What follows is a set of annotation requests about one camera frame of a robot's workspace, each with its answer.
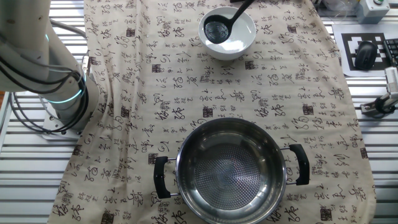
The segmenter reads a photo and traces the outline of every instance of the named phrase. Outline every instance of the black computer mouse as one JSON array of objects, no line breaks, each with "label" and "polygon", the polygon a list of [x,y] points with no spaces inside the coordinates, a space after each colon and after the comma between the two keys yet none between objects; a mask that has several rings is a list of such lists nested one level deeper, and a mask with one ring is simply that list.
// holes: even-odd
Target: black computer mouse
[{"label": "black computer mouse", "polygon": [[374,65],[377,56],[377,46],[369,41],[362,41],[359,44],[355,57],[355,67],[368,71]]}]

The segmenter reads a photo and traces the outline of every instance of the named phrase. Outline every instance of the white bowl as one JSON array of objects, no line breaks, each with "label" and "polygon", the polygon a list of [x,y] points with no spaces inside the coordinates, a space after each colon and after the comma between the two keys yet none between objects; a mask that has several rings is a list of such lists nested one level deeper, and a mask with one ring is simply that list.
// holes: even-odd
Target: white bowl
[{"label": "white bowl", "polygon": [[251,17],[243,12],[232,26],[232,32],[228,40],[221,44],[213,44],[207,39],[204,22],[211,15],[222,15],[228,19],[235,15],[238,9],[235,7],[219,7],[206,13],[199,23],[199,39],[206,51],[219,60],[233,60],[243,55],[256,37],[256,26]]}]

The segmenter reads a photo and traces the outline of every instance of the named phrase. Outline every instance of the black cable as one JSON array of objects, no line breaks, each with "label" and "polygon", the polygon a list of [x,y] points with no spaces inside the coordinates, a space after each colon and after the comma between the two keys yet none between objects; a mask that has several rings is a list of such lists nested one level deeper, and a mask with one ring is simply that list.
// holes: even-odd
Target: black cable
[{"label": "black cable", "polygon": [[7,68],[9,68],[11,71],[15,72],[16,74],[20,75],[22,78],[26,78],[27,80],[30,80],[32,82],[36,82],[39,84],[44,84],[44,85],[54,85],[54,84],[58,84],[61,82],[64,82],[65,80],[67,80],[71,74],[68,74],[67,76],[56,80],[56,81],[52,81],[52,82],[46,82],[46,81],[42,81],[42,80],[38,80],[36,78],[30,77],[24,73],[22,73],[21,71],[17,70],[16,68],[14,68],[12,65],[10,65],[8,62],[6,62],[2,57],[0,57],[0,62],[3,63]]},{"label": "black cable", "polygon": [[23,85],[23,84],[20,83],[19,81],[17,81],[17,80],[16,80],[15,78],[13,78],[10,74],[8,74],[8,72],[7,72],[4,68],[2,68],[2,66],[0,66],[0,72],[3,72],[3,74],[4,74],[8,79],[10,79],[12,82],[14,82],[17,86],[19,86],[19,87],[21,87],[21,88],[23,88],[23,89],[25,89],[25,90],[27,90],[27,91],[31,91],[32,93],[37,93],[37,94],[49,94],[49,93],[54,93],[54,92],[56,92],[57,90],[59,90],[59,89],[63,86],[63,84],[65,84],[65,82],[66,82],[66,80],[63,81],[63,82],[61,82],[57,87],[55,87],[55,88],[52,89],[52,90],[37,91],[37,90],[31,89],[31,88],[29,88],[29,87]]},{"label": "black cable", "polygon": [[[80,89],[83,89],[83,88],[84,88],[84,85],[85,85],[85,84],[84,84],[84,80],[81,80],[81,82],[79,82],[79,87],[80,87]],[[29,128],[29,129],[31,129],[31,130],[33,130],[33,131],[40,132],[40,133],[48,133],[48,134],[51,134],[51,133],[59,133],[59,132],[66,131],[66,130],[72,128],[74,125],[76,125],[77,122],[79,122],[79,120],[81,120],[81,118],[84,116],[84,114],[85,114],[85,112],[86,112],[86,110],[87,110],[87,107],[88,107],[88,91],[87,91],[87,89],[84,90],[84,92],[82,93],[82,95],[83,95],[83,96],[82,96],[82,98],[81,98],[80,105],[79,105],[79,107],[78,107],[78,109],[77,109],[77,111],[76,111],[76,114],[77,114],[77,115],[76,115],[71,121],[69,121],[66,125],[62,126],[61,128],[54,129],[54,130],[45,129],[45,128],[40,127],[39,125],[35,124],[33,121],[31,121],[31,120],[26,116],[26,114],[23,112],[23,110],[22,110],[22,108],[21,108],[21,106],[20,106],[20,104],[19,104],[19,102],[18,102],[18,99],[17,99],[15,93],[14,93],[14,100],[15,100],[16,105],[17,105],[19,111],[21,112],[21,114],[25,117],[25,119],[26,119],[28,122],[30,122],[31,124],[33,124],[34,126],[40,128],[40,129],[35,129],[35,128],[33,128],[33,127],[30,127],[30,126],[27,125],[23,120],[21,120],[21,117],[17,114],[16,109],[15,109],[15,108],[13,107],[13,105],[12,105],[12,97],[11,97],[11,95],[10,95],[10,97],[9,97],[9,103],[10,103],[10,106],[11,106],[11,110],[14,112],[15,116],[17,117],[17,119],[18,119],[25,127]]]}]

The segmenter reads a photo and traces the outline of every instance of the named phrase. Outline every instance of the black ladle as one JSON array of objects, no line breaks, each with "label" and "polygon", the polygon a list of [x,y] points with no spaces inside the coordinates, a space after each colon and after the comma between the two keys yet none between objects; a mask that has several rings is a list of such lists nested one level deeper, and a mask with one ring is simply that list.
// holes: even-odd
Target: black ladle
[{"label": "black ladle", "polygon": [[227,19],[221,15],[211,15],[205,20],[205,34],[208,40],[214,44],[220,44],[226,41],[232,32],[232,26],[239,16],[254,2],[254,0],[246,0],[242,6],[236,11],[232,19]]}]

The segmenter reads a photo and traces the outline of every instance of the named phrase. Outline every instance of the stainless steel pot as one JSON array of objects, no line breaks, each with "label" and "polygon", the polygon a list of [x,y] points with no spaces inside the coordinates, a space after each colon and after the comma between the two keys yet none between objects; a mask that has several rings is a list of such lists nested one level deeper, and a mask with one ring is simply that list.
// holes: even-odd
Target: stainless steel pot
[{"label": "stainless steel pot", "polygon": [[[300,177],[286,183],[280,150],[290,149]],[[176,160],[175,178],[189,208],[208,223],[257,223],[282,200],[286,184],[307,185],[310,164],[299,144],[280,149],[259,126],[236,118],[220,118],[197,127],[183,142],[177,158],[158,157],[154,182],[159,198],[170,198],[164,164]]]}]

